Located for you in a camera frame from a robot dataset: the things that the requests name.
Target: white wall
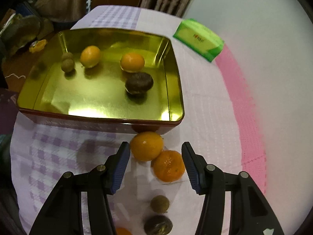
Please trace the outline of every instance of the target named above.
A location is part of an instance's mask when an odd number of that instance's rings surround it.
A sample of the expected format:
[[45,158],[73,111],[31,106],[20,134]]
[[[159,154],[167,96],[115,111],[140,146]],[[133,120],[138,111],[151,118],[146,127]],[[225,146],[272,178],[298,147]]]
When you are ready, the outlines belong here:
[[192,0],[194,18],[230,47],[252,90],[267,193],[285,234],[313,205],[313,25],[297,0]]

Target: metal screw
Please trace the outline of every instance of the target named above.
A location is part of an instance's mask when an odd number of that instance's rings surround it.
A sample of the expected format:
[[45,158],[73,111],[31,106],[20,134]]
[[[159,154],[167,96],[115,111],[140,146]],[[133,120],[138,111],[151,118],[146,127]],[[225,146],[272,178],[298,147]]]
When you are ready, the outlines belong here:
[[214,171],[215,170],[215,166],[213,164],[208,164],[207,165],[207,169],[210,171]]
[[243,171],[243,172],[240,172],[240,176],[241,176],[242,178],[246,179],[246,178],[249,177],[249,174],[248,174],[247,172]]
[[35,45],[38,43],[38,41],[34,41],[30,46],[35,47]]
[[66,179],[68,179],[71,175],[72,175],[72,174],[71,174],[69,171],[67,171],[67,172],[65,172],[65,173],[63,174],[63,177],[65,177]]
[[97,170],[98,171],[104,171],[105,170],[105,166],[103,164],[100,164],[97,166]]

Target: passion fruit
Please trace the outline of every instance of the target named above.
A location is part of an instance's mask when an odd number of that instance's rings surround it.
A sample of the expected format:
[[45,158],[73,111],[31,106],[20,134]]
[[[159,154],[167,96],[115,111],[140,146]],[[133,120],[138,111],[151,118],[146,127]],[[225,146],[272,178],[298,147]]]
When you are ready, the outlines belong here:
[[141,95],[153,87],[153,78],[145,72],[133,73],[126,81],[125,88],[131,95]]
[[171,232],[173,224],[166,216],[154,216],[144,225],[147,235],[167,235]]

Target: green box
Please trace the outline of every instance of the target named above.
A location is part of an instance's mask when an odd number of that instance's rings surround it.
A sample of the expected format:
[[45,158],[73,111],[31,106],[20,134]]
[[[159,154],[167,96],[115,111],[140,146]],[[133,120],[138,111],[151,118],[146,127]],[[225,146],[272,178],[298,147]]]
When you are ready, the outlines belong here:
[[224,47],[224,41],[216,33],[194,19],[183,20],[173,37],[210,62],[220,54]]

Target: purple cloth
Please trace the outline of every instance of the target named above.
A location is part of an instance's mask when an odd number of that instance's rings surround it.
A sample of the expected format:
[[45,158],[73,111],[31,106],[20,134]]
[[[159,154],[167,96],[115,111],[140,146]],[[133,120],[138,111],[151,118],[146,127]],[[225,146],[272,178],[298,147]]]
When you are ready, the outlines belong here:
[[0,134],[11,134],[13,132],[18,114],[17,97],[18,93],[0,88]]

